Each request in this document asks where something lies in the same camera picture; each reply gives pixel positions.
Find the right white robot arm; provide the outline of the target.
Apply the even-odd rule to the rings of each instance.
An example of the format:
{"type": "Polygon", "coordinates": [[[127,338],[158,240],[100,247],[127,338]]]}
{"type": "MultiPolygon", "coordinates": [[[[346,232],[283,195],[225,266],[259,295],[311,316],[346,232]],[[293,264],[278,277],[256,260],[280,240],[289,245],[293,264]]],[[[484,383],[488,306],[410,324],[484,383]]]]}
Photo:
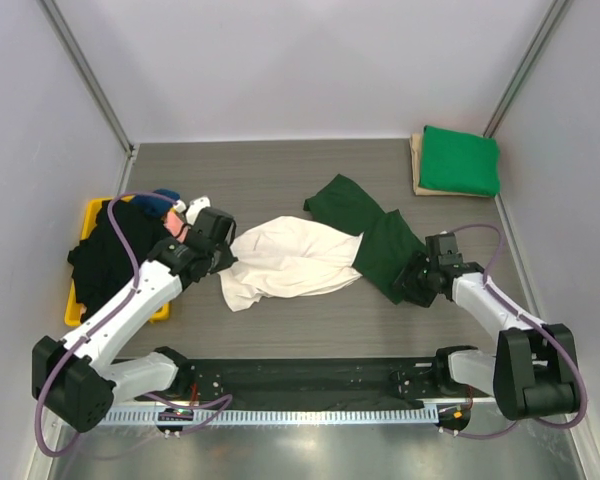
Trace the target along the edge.
{"type": "Polygon", "coordinates": [[[430,372],[438,393],[478,390],[493,397],[510,421],[548,423],[552,416],[570,414],[578,423],[584,418],[588,397],[571,330],[547,323],[514,302],[487,268],[463,258],[455,232],[427,237],[424,251],[411,256],[392,289],[423,308],[445,297],[495,342],[492,355],[471,346],[439,349],[430,372]]]}

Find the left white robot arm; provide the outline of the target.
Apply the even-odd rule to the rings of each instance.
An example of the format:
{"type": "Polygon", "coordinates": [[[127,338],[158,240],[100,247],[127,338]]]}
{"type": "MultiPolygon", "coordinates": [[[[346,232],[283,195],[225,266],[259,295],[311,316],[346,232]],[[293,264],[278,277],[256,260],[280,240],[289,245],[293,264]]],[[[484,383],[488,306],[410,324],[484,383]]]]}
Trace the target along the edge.
{"type": "Polygon", "coordinates": [[[117,403],[161,393],[178,400],[193,383],[193,362],[169,347],[119,362],[122,347],[162,306],[191,284],[229,268],[236,221],[224,211],[199,211],[184,241],[160,240],[97,313],[60,340],[32,350],[32,395],[79,433],[93,429],[117,403]]]}

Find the white and green raglan t-shirt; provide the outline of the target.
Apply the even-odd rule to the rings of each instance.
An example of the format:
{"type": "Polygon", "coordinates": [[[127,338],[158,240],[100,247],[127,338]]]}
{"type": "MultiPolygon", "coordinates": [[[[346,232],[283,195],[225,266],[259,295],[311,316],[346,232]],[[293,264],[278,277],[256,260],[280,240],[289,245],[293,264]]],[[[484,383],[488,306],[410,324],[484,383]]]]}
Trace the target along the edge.
{"type": "Polygon", "coordinates": [[[239,235],[238,261],[220,272],[233,312],[263,298],[316,296],[368,280],[390,302],[392,283],[422,241],[397,210],[385,211],[356,182],[338,174],[303,209],[308,218],[279,216],[239,235]]]}

